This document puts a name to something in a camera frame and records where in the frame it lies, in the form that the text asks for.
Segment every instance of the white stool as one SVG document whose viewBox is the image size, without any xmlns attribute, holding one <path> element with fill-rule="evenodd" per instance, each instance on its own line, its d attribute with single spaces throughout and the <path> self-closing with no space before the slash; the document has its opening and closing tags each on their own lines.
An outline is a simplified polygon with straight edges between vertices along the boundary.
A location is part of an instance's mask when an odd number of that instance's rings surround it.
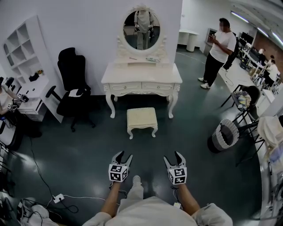
<svg viewBox="0 0 283 226">
<path fill-rule="evenodd" d="M 130 135 L 130 139 L 133 138 L 133 134 L 131 131 L 133 128 L 144 129 L 152 127 L 152 137 L 155 137 L 155 133 L 158 130 L 155 109 L 135 108 L 127 110 L 127 124 L 127 131 Z"/>
</svg>

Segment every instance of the desk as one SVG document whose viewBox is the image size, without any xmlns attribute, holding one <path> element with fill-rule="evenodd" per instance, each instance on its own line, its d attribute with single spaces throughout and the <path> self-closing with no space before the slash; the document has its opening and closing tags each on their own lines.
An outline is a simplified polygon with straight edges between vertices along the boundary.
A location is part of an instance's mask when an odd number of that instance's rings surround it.
<svg viewBox="0 0 283 226">
<path fill-rule="evenodd" d="M 255 72 L 253 73 L 252 76 L 254 76 L 254 75 L 256 74 L 258 68 L 261 68 L 261 69 L 262 69 L 261 72 L 260 72 L 260 73 L 262 74 L 262 73 L 264 72 L 264 66 L 262 66 L 259 62 L 256 62 L 256 61 L 249 55 L 248 52 L 246 52 L 246 51 L 243 51 L 243 52 L 244 52 L 244 58 L 247 56 L 247 57 L 249 58 L 249 62 L 252 61 L 253 63 L 255 63 L 255 64 L 257 65 L 257 68 L 256 68 L 256 70 L 255 70 Z"/>
<path fill-rule="evenodd" d="M 40 76 L 37 80 L 26 83 L 19 90 L 19 93 L 25 94 L 29 101 L 21 103 L 18 111 L 26 114 L 33 121 L 42 121 L 47 107 L 41 99 L 41 95 L 45 87 L 48 85 L 48 78 L 45 75 Z"/>
<path fill-rule="evenodd" d="M 195 49 L 197 35 L 199 35 L 199 33 L 192 30 L 180 29 L 178 44 L 187 45 L 187 51 L 193 52 Z"/>
<path fill-rule="evenodd" d="M 182 83 L 176 64 L 169 68 L 132 66 L 117 68 L 110 63 L 101 80 L 106 101 L 112 110 L 111 118 L 115 117 L 115 108 L 111 100 L 126 94 L 157 94 L 167 97 L 169 101 L 169 118 L 173 118 L 172 110 L 178 100 L 178 92 Z"/>
</svg>

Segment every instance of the white sneaker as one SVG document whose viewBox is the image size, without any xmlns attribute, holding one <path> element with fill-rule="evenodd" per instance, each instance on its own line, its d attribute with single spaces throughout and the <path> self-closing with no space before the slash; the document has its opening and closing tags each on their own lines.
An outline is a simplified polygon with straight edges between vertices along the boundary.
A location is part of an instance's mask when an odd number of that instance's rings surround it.
<svg viewBox="0 0 283 226">
<path fill-rule="evenodd" d="M 141 178 L 138 175 L 134 176 L 133 177 L 133 187 L 137 186 L 137 185 L 141 185 L 141 184 L 142 184 Z"/>
<path fill-rule="evenodd" d="M 200 87 L 202 87 L 203 89 L 210 89 L 210 86 L 208 85 L 208 83 L 200 85 Z"/>
<path fill-rule="evenodd" d="M 206 83 L 206 80 L 204 80 L 203 78 L 198 78 L 199 81 Z"/>
</svg>

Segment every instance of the oval mirror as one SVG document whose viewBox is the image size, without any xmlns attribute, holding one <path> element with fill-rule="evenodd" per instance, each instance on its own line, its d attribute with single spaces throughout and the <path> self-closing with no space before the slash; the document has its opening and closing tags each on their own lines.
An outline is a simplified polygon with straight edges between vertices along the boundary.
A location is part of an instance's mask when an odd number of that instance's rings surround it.
<svg viewBox="0 0 283 226">
<path fill-rule="evenodd" d="M 157 17 L 146 10 L 131 13 L 124 22 L 124 36 L 134 49 L 145 50 L 152 47 L 160 35 Z"/>
</svg>

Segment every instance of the brick wall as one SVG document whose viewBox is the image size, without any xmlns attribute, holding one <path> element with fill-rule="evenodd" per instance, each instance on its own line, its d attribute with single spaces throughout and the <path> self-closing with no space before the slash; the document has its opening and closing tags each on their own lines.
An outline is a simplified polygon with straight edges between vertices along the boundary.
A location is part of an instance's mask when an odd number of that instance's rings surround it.
<svg viewBox="0 0 283 226">
<path fill-rule="evenodd" d="M 265 49 L 264 54 L 268 60 L 270 59 L 270 55 L 275 57 L 276 66 L 280 71 L 280 77 L 283 79 L 283 50 L 260 32 L 256 34 L 253 47 L 257 50 Z"/>
</svg>

